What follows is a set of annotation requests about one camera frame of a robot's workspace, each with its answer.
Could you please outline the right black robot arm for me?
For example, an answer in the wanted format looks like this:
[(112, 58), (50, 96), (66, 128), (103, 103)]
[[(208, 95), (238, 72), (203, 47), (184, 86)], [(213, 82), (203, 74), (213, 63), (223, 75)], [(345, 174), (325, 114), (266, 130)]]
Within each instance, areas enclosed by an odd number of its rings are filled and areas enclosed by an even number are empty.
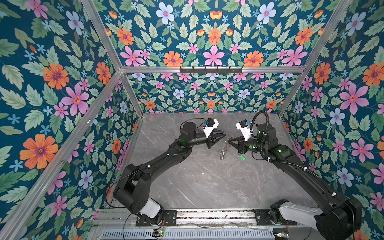
[(293, 221), (317, 230), (326, 240), (346, 240), (361, 228), (362, 203), (327, 185), (307, 168), (294, 150), (278, 142), (271, 124), (251, 127), (247, 121), (236, 124), (242, 136), (229, 140), (240, 154), (259, 153), (262, 160), (295, 180), (316, 202), (309, 208), (282, 199), (271, 205), (270, 218), (274, 224)]

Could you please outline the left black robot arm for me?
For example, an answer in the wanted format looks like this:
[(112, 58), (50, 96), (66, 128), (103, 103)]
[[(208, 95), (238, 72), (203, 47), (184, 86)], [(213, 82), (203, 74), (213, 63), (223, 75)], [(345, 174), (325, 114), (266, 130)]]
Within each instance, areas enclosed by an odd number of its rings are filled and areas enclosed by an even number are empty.
[(192, 153), (193, 147), (206, 145), (212, 148), (226, 135), (218, 130), (219, 122), (208, 118), (202, 130), (194, 122), (181, 125), (180, 136), (169, 148), (153, 160), (135, 166), (126, 166), (122, 177), (117, 181), (113, 197), (134, 215), (144, 215), (157, 226), (164, 221), (164, 208), (150, 198), (152, 182), (171, 167), (182, 163)]

